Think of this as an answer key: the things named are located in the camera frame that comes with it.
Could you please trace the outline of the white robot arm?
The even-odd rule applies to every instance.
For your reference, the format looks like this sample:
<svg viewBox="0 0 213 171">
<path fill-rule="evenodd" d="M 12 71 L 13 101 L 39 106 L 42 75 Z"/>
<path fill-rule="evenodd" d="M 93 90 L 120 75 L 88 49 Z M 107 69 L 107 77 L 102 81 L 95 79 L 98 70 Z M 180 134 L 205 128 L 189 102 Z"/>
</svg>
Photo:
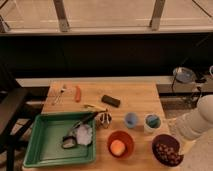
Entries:
<svg viewBox="0 0 213 171">
<path fill-rule="evenodd" d="M 190 112 L 179 116 L 175 126 L 183 171 L 213 171 L 213 95 L 200 98 Z"/>
</svg>

